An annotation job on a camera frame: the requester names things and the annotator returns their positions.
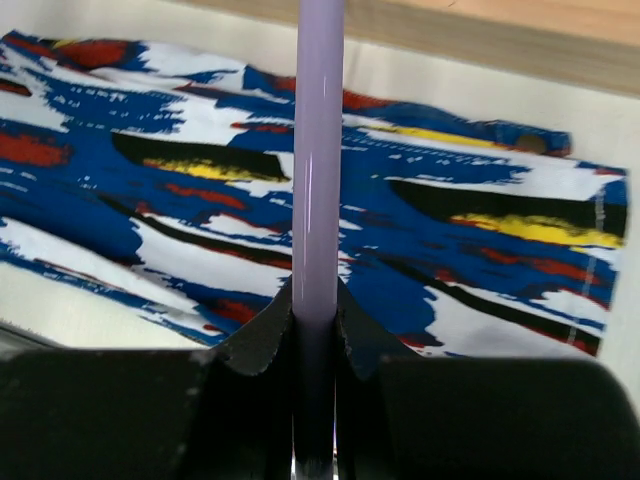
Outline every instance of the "rod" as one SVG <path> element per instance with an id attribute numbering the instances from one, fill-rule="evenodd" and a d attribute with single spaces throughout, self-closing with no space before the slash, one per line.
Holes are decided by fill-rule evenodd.
<path id="1" fill-rule="evenodd" d="M 344 0 L 300 0 L 293 183 L 296 476 L 331 479 Z"/>

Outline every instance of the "cloth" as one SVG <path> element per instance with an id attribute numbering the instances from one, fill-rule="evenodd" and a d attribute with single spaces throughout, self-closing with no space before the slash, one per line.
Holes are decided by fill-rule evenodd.
<path id="1" fill-rule="evenodd" d="M 0 43 L 0 258 L 215 345 L 291 269 L 294 80 L 174 45 Z M 424 355 L 594 355 L 623 170 L 345 92 L 339 272 Z M 516 151 L 526 136 L 539 156 Z"/>

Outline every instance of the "fabric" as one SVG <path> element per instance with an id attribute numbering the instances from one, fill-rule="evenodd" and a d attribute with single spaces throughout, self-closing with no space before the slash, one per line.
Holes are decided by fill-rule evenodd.
<path id="1" fill-rule="evenodd" d="M 294 80 L 173 45 L 0 43 L 0 258 L 215 345 L 291 269 Z M 516 151 L 535 136 L 549 156 Z M 595 354 L 627 197 L 569 136 L 345 92 L 339 272 L 416 351 Z"/>

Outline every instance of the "multicolored fabric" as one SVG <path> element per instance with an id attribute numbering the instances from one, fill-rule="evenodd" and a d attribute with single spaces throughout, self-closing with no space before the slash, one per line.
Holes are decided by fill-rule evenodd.
<path id="1" fill-rule="evenodd" d="M 290 274 L 293 89 L 173 45 L 5 36 L 0 258 L 215 345 Z M 423 354 L 597 351 L 626 174 L 527 135 L 569 151 L 345 92 L 340 275 Z"/>

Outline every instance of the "lavender pole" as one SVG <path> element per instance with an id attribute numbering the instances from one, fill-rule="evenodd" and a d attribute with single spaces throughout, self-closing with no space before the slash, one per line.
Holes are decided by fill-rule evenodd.
<path id="1" fill-rule="evenodd" d="M 344 0 L 300 0 L 293 187 L 296 474 L 332 478 Z"/>

